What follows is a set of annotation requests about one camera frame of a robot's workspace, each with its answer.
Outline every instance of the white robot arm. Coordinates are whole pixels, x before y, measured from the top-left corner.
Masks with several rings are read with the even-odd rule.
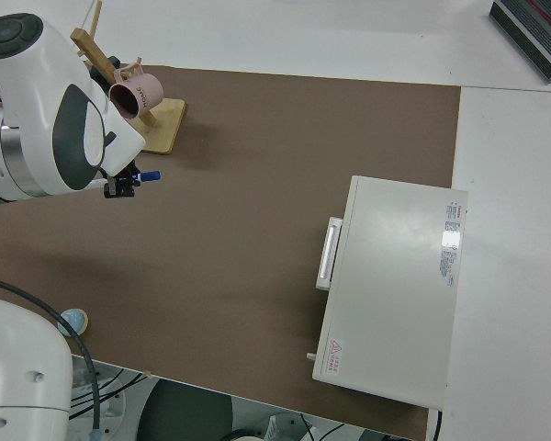
[[[107,198],[133,196],[141,180],[159,178],[143,179],[134,158],[144,139],[37,16],[0,17],[0,97],[0,204],[101,186]],[[0,300],[0,441],[62,441],[71,387],[57,329]]]
[[[0,204],[97,187],[98,171],[108,197],[133,196],[144,139],[37,16],[0,17],[0,96]]]

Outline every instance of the wooden base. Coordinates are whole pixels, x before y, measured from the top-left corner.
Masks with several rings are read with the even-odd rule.
[[[186,113],[186,102],[164,98],[150,113],[157,119],[154,126],[145,125],[140,119],[133,119],[129,124],[145,139],[144,152],[169,154],[174,148],[175,136]]]

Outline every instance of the mug handle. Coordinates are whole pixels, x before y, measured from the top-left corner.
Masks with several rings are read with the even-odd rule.
[[[132,62],[131,64],[127,64],[125,67],[115,69],[114,71],[115,82],[124,83],[125,80],[122,78],[122,75],[120,73],[123,71],[129,71],[131,69],[134,69],[135,71],[137,71],[137,75],[143,75],[143,67],[137,62]]]

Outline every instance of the red warning triangle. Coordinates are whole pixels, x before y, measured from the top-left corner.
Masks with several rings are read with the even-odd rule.
[[[339,345],[336,341],[331,340],[331,354],[334,354],[335,352],[339,352],[343,350],[341,345]]]

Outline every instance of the blue marker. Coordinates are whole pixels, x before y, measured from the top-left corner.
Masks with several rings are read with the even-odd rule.
[[[133,175],[132,178],[135,181],[141,181],[141,182],[159,181],[162,178],[162,174],[159,171],[145,172],[145,173],[139,173],[138,175]]]

